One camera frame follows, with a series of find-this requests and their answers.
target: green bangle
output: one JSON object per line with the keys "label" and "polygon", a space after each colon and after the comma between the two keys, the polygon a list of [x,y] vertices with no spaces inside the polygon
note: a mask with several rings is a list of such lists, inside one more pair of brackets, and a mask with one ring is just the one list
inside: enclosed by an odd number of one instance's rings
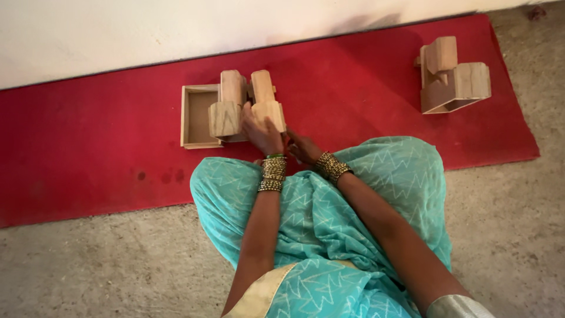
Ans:
{"label": "green bangle", "polygon": [[283,153],[270,154],[265,159],[286,157]]}

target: wooden puzzle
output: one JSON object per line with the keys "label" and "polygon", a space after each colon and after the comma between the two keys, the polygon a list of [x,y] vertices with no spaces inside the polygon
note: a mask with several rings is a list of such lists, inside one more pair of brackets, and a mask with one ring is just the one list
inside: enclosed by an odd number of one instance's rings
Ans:
{"label": "wooden puzzle", "polygon": [[285,132],[283,107],[275,92],[266,70],[253,72],[250,84],[237,70],[230,70],[220,74],[220,84],[183,86],[181,147],[216,148],[222,142],[245,141],[240,117],[248,99],[253,100],[251,110],[258,125],[264,125],[268,116],[279,132]]}
{"label": "wooden puzzle", "polygon": [[449,113],[491,95],[489,67],[482,62],[458,64],[454,36],[422,46],[414,65],[421,69],[423,114]]}

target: wooden box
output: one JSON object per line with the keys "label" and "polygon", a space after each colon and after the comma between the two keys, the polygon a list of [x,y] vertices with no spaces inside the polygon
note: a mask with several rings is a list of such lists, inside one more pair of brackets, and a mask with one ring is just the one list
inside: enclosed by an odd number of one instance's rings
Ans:
{"label": "wooden box", "polygon": [[208,108],[220,99],[220,84],[182,87],[181,147],[185,149],[222,147],[221,140],[210,136],[208,126]]}

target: wrist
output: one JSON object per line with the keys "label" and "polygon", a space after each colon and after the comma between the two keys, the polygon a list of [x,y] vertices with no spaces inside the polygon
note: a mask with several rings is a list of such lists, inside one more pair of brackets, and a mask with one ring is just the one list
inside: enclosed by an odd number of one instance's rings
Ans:
{"label": "wrist", "polygon": [[353,173],[353,170],[348,164],[340,162],[333,154],[324,152],[316,161],[316,170],[324,177],[337,185],[337,180],[346,172]]}
{"label": "wrist", "polygon": [[286,156],[283,154],[270,154],[263,160],[262,180],[259,184],[260,191],[283,190],[283,181],[286,179]]}

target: red mat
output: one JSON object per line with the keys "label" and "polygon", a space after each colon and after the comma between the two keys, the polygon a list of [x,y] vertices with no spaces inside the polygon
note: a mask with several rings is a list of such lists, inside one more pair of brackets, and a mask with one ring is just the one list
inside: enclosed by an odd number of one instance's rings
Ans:
{"label": "red mat", "polygon": [[[459,62],[490,67],[492,97],[451,114],[420,113],[412,62],[436,37]],[[267,69],[288,125],[337,151],[378,136],[435,146],[446,169],[538,157],[486,15],[111,72],[0,92],[0,227],[192,202],[207,156],[253,160],[249,143],[179,146],[181,86]]]}

